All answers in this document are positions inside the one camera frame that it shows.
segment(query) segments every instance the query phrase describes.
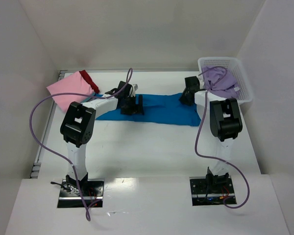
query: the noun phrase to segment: white table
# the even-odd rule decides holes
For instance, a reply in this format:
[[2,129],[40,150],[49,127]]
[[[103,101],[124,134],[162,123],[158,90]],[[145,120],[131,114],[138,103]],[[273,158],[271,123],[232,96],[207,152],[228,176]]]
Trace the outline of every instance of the white table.
[[[238,202],[246,195],[234,176]],[[106,178],[103,208],[57,209],[59,188],[23,180],[6,235],[288,235],[268,175],[248,175],[251,195],[236,210],[192,206],[189,177]]]
[[[175,94],[184,89],[184,77],[197,72],[135,72],[131,83],[141,94]],[[97,72],[91,77],[102,91],[116,87],[125,72]],[[45,141],[66,155],[60,134],[64,114],[56,108]],[[90,178],[104,178],[103,208],[57,209],[58,186],[67,163],[46,151],[40,152],[38,179],[23,180],[6,235],[76,234],[186,234],[186,235],[287,235],[279,203],[268,175],[261,175],[245,127],[239,134],[231,162],[247,176],[250,200],[236,210],[225,206],[192,206],[189,177],[204,176],[210,160],[197,157],[194,142],[198,127],[95,121],[87,145]],[[204,129],[200,152],[215,154],[211,132]],[[238,203],[246,196],[240,175],[231,171]]]
[[[198,72],[134,72],[131,84],[138,84],[139,94],[176,94],[184,90],[184,78]],[[109,91],[125,80],[126,72],[94,72],[90,76],[103,92]],[[64,113],[57,107],[47,146],[67,154],[60,134]],[[245,173],[260,170],[243,121],[243,131],[234,143],[232,160]],[[95,121],[94,133],[87,144],[86,166],[89,178],[146,177],[146,176],[205,176],[207,166],[214,160],[199,158],[194,152],[198,127],[138,123],[129,121]],[[203,129],[198,149],[201,153],[215,155],[215,138],[209,128]],[[67,163],[47,152],[40,154],[42,166],[39,179],[62,177]]]

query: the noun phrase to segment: red wire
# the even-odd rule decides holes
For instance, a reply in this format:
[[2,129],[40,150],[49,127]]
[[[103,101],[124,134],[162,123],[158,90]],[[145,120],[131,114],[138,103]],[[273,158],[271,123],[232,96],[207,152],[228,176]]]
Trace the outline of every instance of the red wire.
[[225,187],[225,186],[223,186],[224,188],[225,188],[225,190],[227,191],[227,196],[230,194],[230,192],[229,192],[229,190]]
[[89,190],[88,190],[88,192],[89,192],[90,202],[92,203],[93,202],[92,196],[90,195],[90,191]]

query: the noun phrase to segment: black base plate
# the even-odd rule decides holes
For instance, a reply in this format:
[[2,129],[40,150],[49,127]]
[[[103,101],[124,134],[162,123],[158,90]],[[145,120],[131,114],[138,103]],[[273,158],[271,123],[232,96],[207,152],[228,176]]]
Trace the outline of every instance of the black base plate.
[[232,179],[228,179],[225,187],[216,187],[208,190],[205,177],[190,178],[190,186],[192,192],[193,206],[206,206],[206,205],[223,205],[223,199],[220,198],[223,195],[227,195],[229,191],[229,198],[226,200],[226,204],[236,204],[236,198],[234,188],[232,185]]
[[[78,190],[75,187],[68,185],[65,180],[62,181],[62,184],[65,187],[69,187],[71,191],[67,192],[62,188],[60,189],[58,208],[84,207],[78,194]],[[89,206],[96,198],[101,200],[94,204],[92,207],[102,207],[104,181],[88,179],[88,186],[89,191],[83,194],[86,205]]]

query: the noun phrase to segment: robotic arm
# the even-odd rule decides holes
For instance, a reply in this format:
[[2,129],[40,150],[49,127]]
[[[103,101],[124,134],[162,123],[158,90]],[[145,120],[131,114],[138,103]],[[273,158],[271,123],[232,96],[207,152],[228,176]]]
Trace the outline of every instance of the robotic arm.
[[[119,91],[125,82],[120,82],[118,88],[103,95],[108,97]],[[86,169],[86,144],[93,134],[95,119],[101,115],[121,109],[121,114],[144,114],[143,96],[138,96],[136,104],[135,92],[138,89],[136,84],[127,84],[125,89],[115,97],[109,99],[95,99],[83,104],[72,102],[64,117],[60,132],[67,144],[69,159],[74,164],[82,191],[87,190],[88,172]],[[76,187],[76,178],[72,166],[68,165],[66,182]]]

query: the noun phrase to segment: red cloth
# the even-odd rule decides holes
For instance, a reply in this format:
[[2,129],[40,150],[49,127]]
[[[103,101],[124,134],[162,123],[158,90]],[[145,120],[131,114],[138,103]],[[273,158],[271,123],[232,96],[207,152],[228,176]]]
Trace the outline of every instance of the red cloth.
[[99,94],[100,90],[98,86],[93,82],[92,78],[89,76],[89,74],[83,70],[79,72],[80,75],[84,78],[84,80],[92,87],[95,93]]

